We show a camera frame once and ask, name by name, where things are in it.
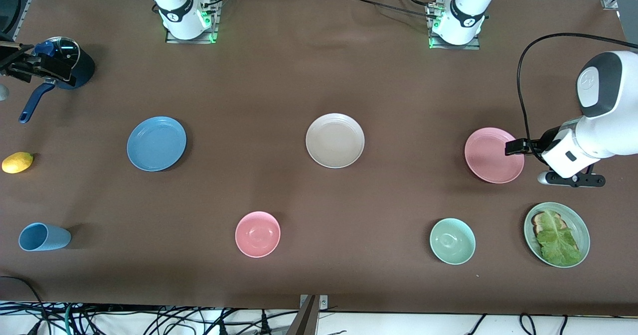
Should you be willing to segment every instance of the pink plate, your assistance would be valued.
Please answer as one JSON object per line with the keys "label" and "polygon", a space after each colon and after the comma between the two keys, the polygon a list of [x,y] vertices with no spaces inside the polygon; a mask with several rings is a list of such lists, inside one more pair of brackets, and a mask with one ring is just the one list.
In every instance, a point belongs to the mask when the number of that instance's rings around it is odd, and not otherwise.
{"label": "pink plate", "polygon": [[245,255],[262,258],[279,244],[281,229],[277,219],[266,212],[252,212],[244,216],[235,229],[235,243]]}
{"label": "pink plate", "polygon": [[479,178],[490,183],[508,183],[522,172],[525,156],[505,155],[505,143],[514,137],[503,129],[481,128],[465,142],[465,161]]}

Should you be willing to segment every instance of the mint green bowl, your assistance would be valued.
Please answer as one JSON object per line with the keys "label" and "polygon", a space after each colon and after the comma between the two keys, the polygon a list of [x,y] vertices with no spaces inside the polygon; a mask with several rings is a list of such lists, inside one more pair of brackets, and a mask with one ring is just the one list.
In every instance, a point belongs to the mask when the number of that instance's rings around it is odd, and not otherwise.
{"label": "mint green bowl", "polygon": [[[579,251],[581,251],[581,255],[583,255],[580,262],[565,267],[562,265],[551,264],[550,262],[547,262],[547,260],[543,259],[540,253],[540,244],[538,244],[538,240],[536,240],[536,235],[534,234],[534,225],[531,223],[531,219],[534,217],[534,215],[541,213],[544,210],[554,210],[554,212],[560,214],[561,219],[563,219],[563,221],[565,221],[565,224],[567,224],[567,226],[572,230],[572,237],[574,237],[576,245],[578,246]],[[534,206],[527,214],[527,217],[525,217],[525,223],[522,226],[522,231],[523,235],[525,236],[527,245],[534,253],[534,255],[536,255],[538,259],[542,260],[542,262],[544,262],[545,264],[549,264],[552,267],[563,269],[576,267],[576,265],[581,264],[583,260],[585,260],[588,253],[590,252],[590,233],[587,230],[585,222],[583,222],[581,217],[576,212],[574,212],[572,208],[569,208],[568,206],[562,205],[560,203],[553,203],[549,201],[547,203],[540,203]]]}
{"label": "mint green bowl", "polygon": [[442,262],[460,265],[474,255],[477,242],[467,224],[455,218],[445,218],[432,228],[430,247]]}

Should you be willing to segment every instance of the lettuce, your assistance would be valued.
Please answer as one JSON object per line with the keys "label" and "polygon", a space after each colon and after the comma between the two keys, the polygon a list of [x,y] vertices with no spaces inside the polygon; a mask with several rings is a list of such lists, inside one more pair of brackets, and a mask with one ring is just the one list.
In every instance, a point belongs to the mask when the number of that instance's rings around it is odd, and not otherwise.
{"label": "lettuce", "polygon": [[540,244],[540,253],[548,263],[568,267],[581,261],[583,255],[577,249],[576,241],[572,237],[572,230],[562,228],[560,215],[553,210],[541,213],[538,223],[542,230],[536,235]]}

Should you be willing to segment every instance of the blue plate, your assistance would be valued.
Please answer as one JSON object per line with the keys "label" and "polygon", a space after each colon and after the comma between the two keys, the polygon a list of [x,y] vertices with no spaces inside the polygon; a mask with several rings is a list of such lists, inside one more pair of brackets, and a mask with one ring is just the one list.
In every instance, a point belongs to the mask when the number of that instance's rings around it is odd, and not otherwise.
{"label": "blue plate", "polygon": [[133,130],[126,153],[139,169],[158,171],[175,164],[185,148],[186,132],[178,121],[171,117],[153,117]]}

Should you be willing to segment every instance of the toast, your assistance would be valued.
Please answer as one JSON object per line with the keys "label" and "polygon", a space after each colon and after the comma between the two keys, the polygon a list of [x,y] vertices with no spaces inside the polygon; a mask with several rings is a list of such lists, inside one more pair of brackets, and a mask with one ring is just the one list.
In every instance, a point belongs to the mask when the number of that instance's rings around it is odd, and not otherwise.
{"label": "toast", "polygon": [[[544,212],[538,213],[536,215],[534,215],[534,217],[531,219],[531,224],[534,226],[534,235],[536,235],[536,237],[538,237],[538,233],[540,233],[540,231],[543,230],[543,226],[542,224],[540,224],[540,216],[545,214]],[[554,215],[554,217],[556,217],[556,219],[558,219],[559,223],[560,223],[560,229],[565,229],[565,228],[569,228],[567,226],[567,223],[565,223],[565,221],[561,218],[560,214],[556,213],[556,215]]]}

